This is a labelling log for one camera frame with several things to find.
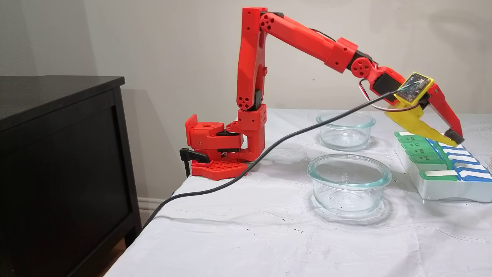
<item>clear glass bowl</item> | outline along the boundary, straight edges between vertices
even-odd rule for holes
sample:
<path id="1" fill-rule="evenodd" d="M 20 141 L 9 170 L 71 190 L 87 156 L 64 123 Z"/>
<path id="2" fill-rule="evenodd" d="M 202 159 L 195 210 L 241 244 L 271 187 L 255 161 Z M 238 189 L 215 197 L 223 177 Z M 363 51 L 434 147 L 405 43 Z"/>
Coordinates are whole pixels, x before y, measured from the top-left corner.
<path id="1" fill-rule="evenodd" d="M 343 111 L 326 112 L 318 115 L 321 123 Z M 354 112 L 342 119 L 319 128 L 321 142 L 328 148 L 340 151 L 356 151 L 364 148 L 369 141 L 371 127 L 376 120 L 363 112 Z"/>
<path id="2" fill-rule="evenodd" d="M 309 163 L 307 173 L 313 180 L 318 203 L 342 215 L 362 215 L 375 210 L 392 178 L 386 165 L 353 154 L 316 158 Z"/>

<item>white tablecloth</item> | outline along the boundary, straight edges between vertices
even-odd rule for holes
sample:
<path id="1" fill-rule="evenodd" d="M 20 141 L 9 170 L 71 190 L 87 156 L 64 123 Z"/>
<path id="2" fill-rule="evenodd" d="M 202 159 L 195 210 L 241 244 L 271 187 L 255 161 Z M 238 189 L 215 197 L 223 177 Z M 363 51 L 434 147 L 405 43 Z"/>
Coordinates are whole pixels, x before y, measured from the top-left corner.
<path id="1" fill-rule="evenodd" d="M 269 109 L 266 145 L 314 124 L 319 112 Z M 422 200 L 393 150 L 393 132 L 402 129 L 371 114 L 370 143 L 357 154 L 393 172 L 375 212 L 343 219 L 312 201 L 307 165 L 336 152 L 312 131 L 282 143 L 234 185 L 169 203 L 106 276 L 492 276 L 492 204 Z M 492 115 L 460 119 L 464 146 L 486 165 Z M 424 120 L 447 130 L 436 114 Z M 190 177 L 176 193 L 224 182 Z"/>

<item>red robot arm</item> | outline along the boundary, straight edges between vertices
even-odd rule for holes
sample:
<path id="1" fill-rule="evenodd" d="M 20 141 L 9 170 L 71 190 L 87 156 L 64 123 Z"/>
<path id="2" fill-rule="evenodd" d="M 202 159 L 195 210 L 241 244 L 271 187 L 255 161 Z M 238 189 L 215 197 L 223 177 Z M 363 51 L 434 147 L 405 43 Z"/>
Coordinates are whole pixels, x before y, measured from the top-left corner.
<path id="1" fill-rule="evenodd" d="M 369 88 L 377 95 L 397 90 L 405 82 L 400 74 L 388 67 L 379 67 L 372 58 L 357 50 L 357 45 L 345 38 L 332 40 L 284 16 L 269 12 L 264 7 L 244 7 L 241 28 L 241 48 L 238 63 L 236 104 L 238 120 L 224 127 L 218 122 L 198 122 L 193 115 L 186 122 L 188 146 L 206 154 L 211 162 L 192 163 L 192 174 L 214 180 L 235 177 L 244 171 L 242 162 L 255 160 L 265 148 L 266 105 L 262 104 L 265 86 L 265 38 L 267 34 L 321 60 L 343 73 L 350 70 L 357 78 L 369 81 Z M 437 85 L 429 89 L 428 102 L 449 124 L 446 135 L 461 138 L 459 119 L 444 99 Z M 392 105 L 398 100 L 387 98 Z M 247 148 L 241 149 L 243 135 Z"/>

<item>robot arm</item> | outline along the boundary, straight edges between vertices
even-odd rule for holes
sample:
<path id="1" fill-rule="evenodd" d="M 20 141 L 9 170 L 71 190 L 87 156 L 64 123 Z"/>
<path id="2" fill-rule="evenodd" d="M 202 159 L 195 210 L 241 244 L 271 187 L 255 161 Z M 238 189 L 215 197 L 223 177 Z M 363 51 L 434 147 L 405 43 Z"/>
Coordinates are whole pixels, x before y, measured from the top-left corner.
<path id="1" fill-rule="evenodd" d="M 405 83 L 405 78 L 400 74 L 391 68 L 379 67 L 370 56 L 357 50 L 357 45 L 347 39 L 335 41 L 282 13 L 269 12 L 264 7 L 244 7 L 236 96 L 238 120 L 227 126 L 218 122 L 198 122 L 196 115 L 187 120 L 185 126 L 188 146 L 211 160 L 209 163 L 195 160 L 191 164 L 193 175 L 214 180 L 235 177 L 246 168 L 242 162 L 255 160 L 264 150 L 267 115 L 266 105 L 262 101 L 267 74 L 267 34 L 321 60 L 340 73 L 349 70 L 355 77 L 366 79 L 370 90 L 377 95 L 395 91 Z M 431 81 L 425 87 L 428 92 L 422 90 L 418 97 L 415 95 L 411 99 L 412 103 L 418 101 L 415 108 L 388 112 L 387 115 L 409 132 L 445 144 L 457 145 L 463 141 L 460 121 L 446 103 L 439 87 Z M 395 108 L 410 107 L 410 102 L 406 103 L 397 95 L 386 101 Z M 428 104 L 450 126 L 445 133 L 446 137 L 420 121 L 423 108 Z M 247 148 L 244 149 L 241 148 L 243 135 L 247 137 Z"/>
<path id="2" fill-rule="evenodd" d="M 370 56 L 358 51 L 356 44 L 344 38 L 334 41 L 281 13 L 268 12 L 265 8 L 244 8 L 243 37 L 250 37 L 250 39 L 252 39 L 255 34 L 249 33 L 255 33 L 255 30 L 252 30 L 249 26 L 257 26 L 258 23 L 260 30 L 257 34 L 259 38 L 257 50 L 259 50 L 258 55 L 261 56 L 259 60 L 263 61 L 263 65 L 265 36 L 263 33 L 267 33 L 320 59 L 325 65 L 340 73 L 343 73 L 348 69 L 355 77 L 366 79 L 369 82 L 370 90 L 377 95 L 396 90 L 405 82 L 405 78 L 400 74 L 396 73 L 391 68 L 379 67 Z M 244 70 L 241 74 L 238 74 L 238 96 L 245 94 L 245 91 L 243 90 L 248 89 L 247 86 L 243 85 L 249 82 L 247 74 L 244 74 L 245 72 L 246 71 Z M 386 101 L 393 106 L 398 105 L 399 107 L 402 107 L 400 101 L 398 101 L 396 97 L 388 98 Z M 420 121 L 419 118 L 422 112 L 419 109 L 412 112 L 387 113 L 387 115 L 408 131 L 411 129 L 416 134 L 445 144 L 456 145 L 457 143 L 461 143 L 463 138 L 460 121 L 446 103 L 444 95 L 436 84 L 432 85 L 429 88 L 428 93 L 422 95 L 422 98 L 420 99 L 421 109 L 425 108 L 428 104 L 431 104 L 436 112 L 450 126 L 450 129 L 446 131 L 445 136 Z"/>

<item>cabinet top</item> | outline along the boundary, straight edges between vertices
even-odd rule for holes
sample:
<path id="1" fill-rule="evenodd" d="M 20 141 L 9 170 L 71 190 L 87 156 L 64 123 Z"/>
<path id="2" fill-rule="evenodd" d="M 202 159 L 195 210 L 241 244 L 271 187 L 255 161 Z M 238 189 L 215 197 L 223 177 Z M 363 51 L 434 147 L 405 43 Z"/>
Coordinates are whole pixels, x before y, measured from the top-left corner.
<path id="1" fill-rule="evenodd" d="M 124 77 L 114 76 L 0 76 L 0 125 L 15 126 L 123 84 Z"/>

